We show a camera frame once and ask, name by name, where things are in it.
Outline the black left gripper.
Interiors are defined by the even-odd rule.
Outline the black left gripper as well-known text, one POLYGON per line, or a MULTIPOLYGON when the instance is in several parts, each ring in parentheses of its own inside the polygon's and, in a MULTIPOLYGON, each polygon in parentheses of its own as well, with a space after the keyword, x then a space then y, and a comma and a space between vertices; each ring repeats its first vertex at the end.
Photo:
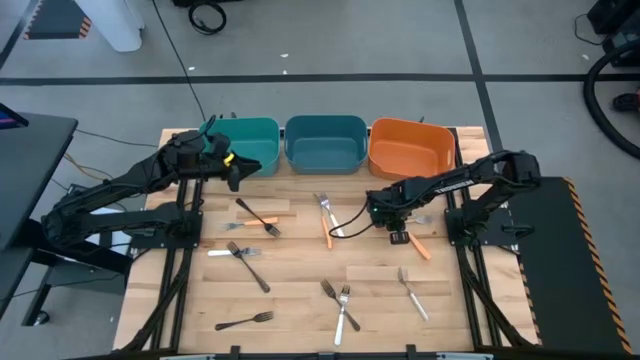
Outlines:
POLYGON ((212 177, 220 178, 227 182, 232 192, 239 191, 240 177, 252 176, 261 169, 262 165, 259 161, 240 158, 235 152, 222 156, 214 156, 204 152, 199 154, 198 176, 204 180, 212 177))

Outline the teal green plastic bin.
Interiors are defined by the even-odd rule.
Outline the teal green plastic bin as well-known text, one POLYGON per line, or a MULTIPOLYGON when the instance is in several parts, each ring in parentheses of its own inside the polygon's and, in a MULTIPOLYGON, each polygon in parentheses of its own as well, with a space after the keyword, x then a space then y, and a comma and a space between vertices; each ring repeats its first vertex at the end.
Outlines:
POLYGON ((266 117, 220 118, 209 128, 208 135, 216 132, 230 140, 227 153, 259 161, 262 168, 252 177, 273 176, 279 167, 280 129, 278 123, 266 117))

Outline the dark blue plastic bin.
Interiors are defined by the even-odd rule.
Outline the dark blue plastic bin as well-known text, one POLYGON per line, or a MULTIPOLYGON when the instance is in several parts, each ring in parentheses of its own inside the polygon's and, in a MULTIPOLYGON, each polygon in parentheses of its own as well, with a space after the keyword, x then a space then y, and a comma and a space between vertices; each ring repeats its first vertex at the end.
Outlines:
POLYGON ((354 115, 299 115, 284 128, 284 153, 303 175, 355 173, 368 153, 368 128, 354 115))

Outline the orange plastic bin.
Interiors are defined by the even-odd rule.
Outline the orange plastic bin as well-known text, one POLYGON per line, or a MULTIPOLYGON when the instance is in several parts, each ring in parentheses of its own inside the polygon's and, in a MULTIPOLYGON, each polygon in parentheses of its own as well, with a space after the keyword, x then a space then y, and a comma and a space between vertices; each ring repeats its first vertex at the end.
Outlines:
POLYGON ((379 118, 369 137, 372 175, 401 180, 431 177, 453 170, 456 140, 445 127, 396 118, 379 118))

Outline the white board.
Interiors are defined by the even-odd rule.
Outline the white board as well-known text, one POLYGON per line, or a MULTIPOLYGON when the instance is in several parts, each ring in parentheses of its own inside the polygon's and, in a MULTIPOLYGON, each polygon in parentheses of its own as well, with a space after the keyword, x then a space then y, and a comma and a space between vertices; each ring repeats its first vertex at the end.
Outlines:
POLYGON ((131 237, 124 232, 93 234, 85 239, 86 242, 110 248, 112 251, 125 255, 129 249, 131 237))

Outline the large black hazard-striped platform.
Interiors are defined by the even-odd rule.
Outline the large black hazard-striped platform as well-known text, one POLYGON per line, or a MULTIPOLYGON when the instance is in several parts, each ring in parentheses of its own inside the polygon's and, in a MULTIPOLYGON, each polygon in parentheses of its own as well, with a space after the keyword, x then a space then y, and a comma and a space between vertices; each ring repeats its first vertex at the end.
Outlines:
POLYGON ((545 177, 509 201, 518 224, 519 262, 538 342, 548 350, 633 353, 604 265, 573 183, 545 177))

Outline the black desk base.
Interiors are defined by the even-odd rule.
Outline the black desk base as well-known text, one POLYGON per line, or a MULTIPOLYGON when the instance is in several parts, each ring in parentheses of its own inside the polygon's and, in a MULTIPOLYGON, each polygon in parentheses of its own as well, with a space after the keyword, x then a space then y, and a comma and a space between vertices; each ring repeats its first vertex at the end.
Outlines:
POLYGON ((46 296, 53 287, 49 276, 56 267, 79 265, 107 270, 114 275, 127 275, 132 259, 91 242, 82 242, 71 248, 53 246, 45 238, 41 224, 27 219, 13 231, 4 245, 0 244, 0 320, 10 302, 19 297, 17 288, 32 263, 45 266, 46 272, 40 285, 31 290, 31 293, 35 293, 35 298, 26 315, 28 326, 35 323, 46 296))

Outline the white pillar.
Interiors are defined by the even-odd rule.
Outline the white pillar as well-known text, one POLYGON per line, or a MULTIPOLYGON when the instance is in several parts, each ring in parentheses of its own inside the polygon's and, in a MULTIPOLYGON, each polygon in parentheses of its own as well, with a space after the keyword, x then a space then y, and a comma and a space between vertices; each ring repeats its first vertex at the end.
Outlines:
POLYGON ((145 23, 127 0, 74 1, 115 51, 128 53, 141 48, 145 23))

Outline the dark computer screen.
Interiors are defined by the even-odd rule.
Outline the dark computer screen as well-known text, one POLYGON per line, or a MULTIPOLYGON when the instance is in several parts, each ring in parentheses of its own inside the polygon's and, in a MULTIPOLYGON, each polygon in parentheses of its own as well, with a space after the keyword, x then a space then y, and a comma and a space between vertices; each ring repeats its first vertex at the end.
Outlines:
POLYGON ((28 127, 29 121, 0 103, 0 130, 28 127))

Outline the small black hazard-striped mat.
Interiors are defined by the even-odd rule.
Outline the small black hazard-striped mat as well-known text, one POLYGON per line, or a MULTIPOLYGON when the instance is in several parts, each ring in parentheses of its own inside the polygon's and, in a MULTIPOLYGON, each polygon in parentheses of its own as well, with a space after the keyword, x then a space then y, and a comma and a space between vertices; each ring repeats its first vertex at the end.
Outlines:
POLYGON ((92 26, 75 0, 39 0, 26 27, 26 40, 83 39, 92 26))

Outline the black red device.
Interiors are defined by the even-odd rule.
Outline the black red device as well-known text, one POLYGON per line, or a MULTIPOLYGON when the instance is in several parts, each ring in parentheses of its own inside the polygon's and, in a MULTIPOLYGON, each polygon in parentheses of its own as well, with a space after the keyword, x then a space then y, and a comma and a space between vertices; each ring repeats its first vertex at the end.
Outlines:
POLYGON ((612 108, 618 112, 640 112, 640 89, 617 95, 612 100, 612 108))

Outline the black floor equipment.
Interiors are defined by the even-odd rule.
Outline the black floor equipment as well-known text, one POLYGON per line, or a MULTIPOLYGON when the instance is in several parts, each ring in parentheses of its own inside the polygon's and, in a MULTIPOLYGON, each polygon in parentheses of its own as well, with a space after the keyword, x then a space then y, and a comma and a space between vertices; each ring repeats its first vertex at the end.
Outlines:
POLYGON ((640 40, 640 0, 597 0, 587 18, 598 35, 605 53, 640 40))

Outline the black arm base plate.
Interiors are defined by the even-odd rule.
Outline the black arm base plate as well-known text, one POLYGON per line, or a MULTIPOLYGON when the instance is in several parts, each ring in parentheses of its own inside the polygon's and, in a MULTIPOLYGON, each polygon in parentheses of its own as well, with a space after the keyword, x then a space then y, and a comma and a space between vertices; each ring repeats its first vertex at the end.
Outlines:
POLYGON ((186 221, 170 229, 148 228, 128 231, 130 246, 136 249, 189 249, 200 243, 203 213, 190 211, 186 221))
POLYGON ((514 222, 511 212, 502 207, 479 220, 465 219, 461 208, 446 210, 445 223, 449 242, 470 248, 517 245, 535 231, 532 225, 514 222))

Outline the black aluminium frame rails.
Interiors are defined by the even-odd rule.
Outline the black aluminium frame rails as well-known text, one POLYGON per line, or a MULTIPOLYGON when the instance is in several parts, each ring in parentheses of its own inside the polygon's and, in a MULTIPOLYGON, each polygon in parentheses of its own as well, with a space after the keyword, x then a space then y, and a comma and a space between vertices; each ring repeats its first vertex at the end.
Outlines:
POLYGON ((505 337, 513 347, 532 348, 534 344, 520 335, 493 301, 481 250, 483 242, 478 238, 478 235, 491 223, 491 213, 497 210, 501 215, 506 215, 507 211, 501 205, 520 189, 511 182, 498 183, 481 197, 473 200, 470 197, 469 187, 477 183, 478 177, 470 170, 465 170, 463 174, 465 183, 459 188, 462 194, 462 205, 457 208, 454 197, 449 195, 445 222, 449 240, 455 249, 459 263, 472 344, 475 349, 483 346, 475 304, 476 301, 480 301, 486 312, 489 336, 493 346, 500 347, 501 338, 505 337))
MULTIPOLYGON (((201 180, 182 180, 170 187, 169 193, 186 214, 201 211, 203 185, 201 180)), ((189 275, 198 246, 150 249, 133 263, 113 343, 115 349, 179 351, 189 275)))

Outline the long black frame rail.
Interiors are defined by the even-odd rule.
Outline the long black frame rail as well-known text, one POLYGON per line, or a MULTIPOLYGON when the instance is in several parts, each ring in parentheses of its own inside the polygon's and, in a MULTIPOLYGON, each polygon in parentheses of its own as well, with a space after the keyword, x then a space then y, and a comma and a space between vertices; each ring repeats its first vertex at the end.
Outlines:
MULTIPOLYGON (((215 354, 216 360, 229 360, 228 353, 215 354)), ((420 352, 417 350, 418 360, 437 360, 437 352, 463 351, 435 351, 420 352)), ((640 360, 640 355, 618 353, 591 353, 575 351, 548 350, 543 348, 513 348, 482 346, 473 353, 493 354, 494 360, 640 360)), ((159 360, 160 357, 186 355, 178 354, 171 349, 144 350, 139 352, 115 351, 105 355, 82 356, 64 360, 159 360)), ((240 353, 240 360, 407 360, 406 349, 402 352, 311 352, 311 353, 240 353)))

